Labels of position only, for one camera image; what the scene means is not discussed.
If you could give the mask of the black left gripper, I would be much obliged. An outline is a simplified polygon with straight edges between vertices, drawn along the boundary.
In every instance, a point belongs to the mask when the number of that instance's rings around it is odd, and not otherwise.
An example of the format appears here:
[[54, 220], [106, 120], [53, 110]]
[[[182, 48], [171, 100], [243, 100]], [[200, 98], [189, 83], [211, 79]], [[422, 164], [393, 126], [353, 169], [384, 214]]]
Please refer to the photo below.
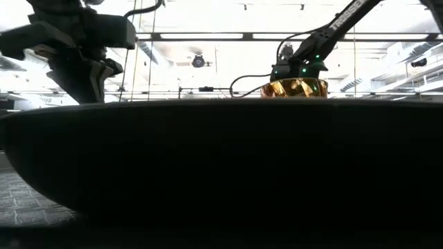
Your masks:
[[[118, 15], [83, 13], [52, 19], [31, 15], [29, 24], [0, 32], [0, 53], [18, 60], [24, 59], [24, 50], [28, 48], [64, 55], [79, 50], [99, 60], [103, 48], [132, 50], [135, 45], [135, 27], [126, 17]], [[82, 61], [65, 57], [49, 59], [48, 65], [51, 71], [46, 75], [79, 104], [103, 103], [105, 80], [123, 72], [122, 65], [109, 58], [92, 61], [91, 68]]]

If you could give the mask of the amber faceted plastic cup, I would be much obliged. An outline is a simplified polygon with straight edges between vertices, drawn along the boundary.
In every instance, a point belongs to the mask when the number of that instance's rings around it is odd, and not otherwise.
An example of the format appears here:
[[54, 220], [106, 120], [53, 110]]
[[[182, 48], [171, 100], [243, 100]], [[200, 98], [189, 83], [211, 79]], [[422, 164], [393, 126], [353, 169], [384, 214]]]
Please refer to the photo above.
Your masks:
[[275, 80], [260, 87], [262, 98], [327, 98], [325, 80], [297, 77]]

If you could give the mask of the black round plate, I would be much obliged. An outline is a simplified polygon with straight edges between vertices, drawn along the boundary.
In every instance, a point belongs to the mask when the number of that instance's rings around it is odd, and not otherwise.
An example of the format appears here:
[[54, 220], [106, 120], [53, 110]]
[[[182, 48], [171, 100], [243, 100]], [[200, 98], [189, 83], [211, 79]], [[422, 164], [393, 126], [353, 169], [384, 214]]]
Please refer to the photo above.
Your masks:
[[86, 104], [0, 117], [49, 199], [92, 217], [443, 230], [443, 104], [269, 98]]

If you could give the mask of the black textured serving tray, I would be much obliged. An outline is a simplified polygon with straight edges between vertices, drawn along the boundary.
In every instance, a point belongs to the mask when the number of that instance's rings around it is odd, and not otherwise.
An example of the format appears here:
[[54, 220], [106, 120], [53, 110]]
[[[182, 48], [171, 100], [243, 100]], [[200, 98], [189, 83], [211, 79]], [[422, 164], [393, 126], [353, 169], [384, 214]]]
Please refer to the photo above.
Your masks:
[[24, 182], [0, 152], [0, 249], [443, 249], [443, 231], [216, 231], [94, 226]]

